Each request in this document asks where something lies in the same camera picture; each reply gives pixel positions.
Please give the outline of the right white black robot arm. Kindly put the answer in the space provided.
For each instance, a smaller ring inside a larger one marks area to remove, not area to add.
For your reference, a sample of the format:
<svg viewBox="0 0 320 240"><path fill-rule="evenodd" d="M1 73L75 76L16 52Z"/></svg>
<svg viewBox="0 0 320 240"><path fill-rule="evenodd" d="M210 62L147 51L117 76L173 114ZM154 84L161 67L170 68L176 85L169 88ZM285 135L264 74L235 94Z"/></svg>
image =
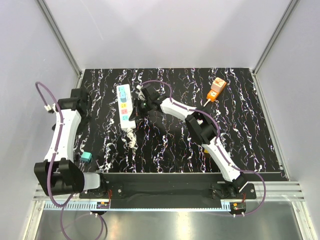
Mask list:
<svg viewBox="0 0 320 240"><path fill-rule="evenodd" d="M150 111L158 111L184 121L191 140L202 146L218 166L228 184L228 195L236 199L244 194L248 180L224 149L220 129L204 106L196 108L182 104L171 95L160 94L149 83L138 85L137 89L138 97L133 101L130 120L142 119Z"/></svg>

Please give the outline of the white multi-socket power strip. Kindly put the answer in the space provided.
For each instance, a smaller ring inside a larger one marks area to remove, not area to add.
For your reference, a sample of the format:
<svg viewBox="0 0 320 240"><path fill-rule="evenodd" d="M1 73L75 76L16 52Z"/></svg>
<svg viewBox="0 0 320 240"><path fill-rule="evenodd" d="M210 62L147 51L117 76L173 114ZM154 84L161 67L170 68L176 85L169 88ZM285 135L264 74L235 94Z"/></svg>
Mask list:
<svg viewBox="0 0 320 240"><path fill-rule="evenodd" d="M126 93L126 102L121 102L120 92ZM116 96L119 110L120 127L123 131L127 129L135 129L136 122L129 121L129 117L133 111L133 101L131 95L131 88L129 84L122 84L116 87Z"/></svg>

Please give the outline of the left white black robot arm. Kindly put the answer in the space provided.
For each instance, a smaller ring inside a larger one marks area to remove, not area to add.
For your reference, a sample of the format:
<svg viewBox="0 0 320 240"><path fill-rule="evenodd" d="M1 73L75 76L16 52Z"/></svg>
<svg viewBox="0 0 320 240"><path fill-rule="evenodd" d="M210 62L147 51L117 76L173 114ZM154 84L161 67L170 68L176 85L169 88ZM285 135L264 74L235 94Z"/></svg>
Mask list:
<svg viewBox="0 0 320 240"><path fill-rule="evenodd" d="M82 121L87 116L89 94L81 88L71 90L70 97L61 98L45 109L56 114L52 141L43 162L34 165L35 176L49 196L82 193L90 190L97 198L108 193L99 173L83 173L74 164L74 143Z"/></svg>

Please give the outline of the teal usb charger plug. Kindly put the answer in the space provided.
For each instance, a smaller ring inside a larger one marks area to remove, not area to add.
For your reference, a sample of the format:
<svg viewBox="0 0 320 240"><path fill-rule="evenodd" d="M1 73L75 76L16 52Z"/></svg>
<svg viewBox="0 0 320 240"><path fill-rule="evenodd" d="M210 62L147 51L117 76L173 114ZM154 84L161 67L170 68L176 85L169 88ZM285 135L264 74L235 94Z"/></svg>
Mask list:
<svg viewBox="0 0 320 240"><path fill-rule="evenodd" d="M92 161L92 153L84 151L80 156L80 161L90 163Z"/></svg>

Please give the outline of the light blue charger plug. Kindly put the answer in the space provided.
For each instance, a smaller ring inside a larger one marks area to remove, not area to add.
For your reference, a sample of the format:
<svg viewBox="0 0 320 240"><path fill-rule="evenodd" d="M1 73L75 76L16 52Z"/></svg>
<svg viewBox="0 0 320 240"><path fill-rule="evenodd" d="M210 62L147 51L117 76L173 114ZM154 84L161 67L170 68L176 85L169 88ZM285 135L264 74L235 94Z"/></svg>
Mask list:
<svg viewBox="0 0 320 240"><path fill-rule="evenodd" d="M120 98L121 98L121 99L126 99L126 98L127 98L127 95L126 95L126 92L125 92L125 91L120 91L120 92L119 92L119 95L120 95Z"/></svg>

